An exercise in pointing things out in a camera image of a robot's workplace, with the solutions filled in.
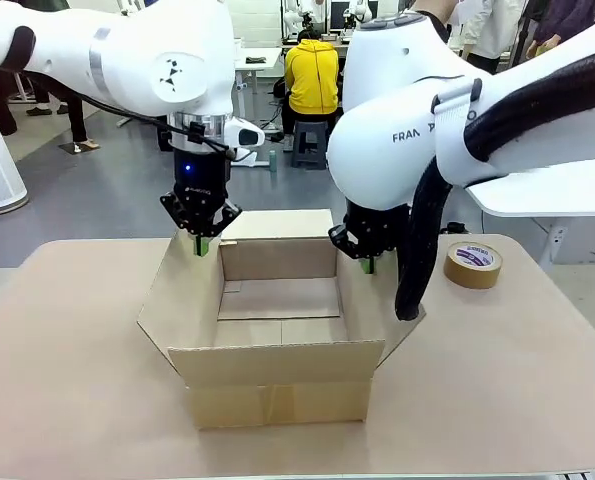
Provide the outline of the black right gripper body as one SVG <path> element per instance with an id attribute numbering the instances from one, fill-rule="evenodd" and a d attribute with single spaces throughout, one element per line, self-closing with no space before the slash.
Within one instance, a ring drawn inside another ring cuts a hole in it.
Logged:
<path id="1" fill-rule="evenodd" d="M 408 238 L 409 216 L 408 204 L 381 211 L 348 201 L 344 225 L 355 238 L 360 256 L 380 256 L 404 245 Z"/>

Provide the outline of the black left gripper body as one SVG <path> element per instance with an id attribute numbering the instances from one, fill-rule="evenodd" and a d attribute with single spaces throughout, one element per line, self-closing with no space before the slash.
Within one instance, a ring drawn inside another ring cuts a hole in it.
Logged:
<path id="1" fill-rule="evenodd" d="M 197 203 L 206 217 L 228 199 L 230 161 L 224 153 L 196 153 L 175 149 L 173 191 Z"/>

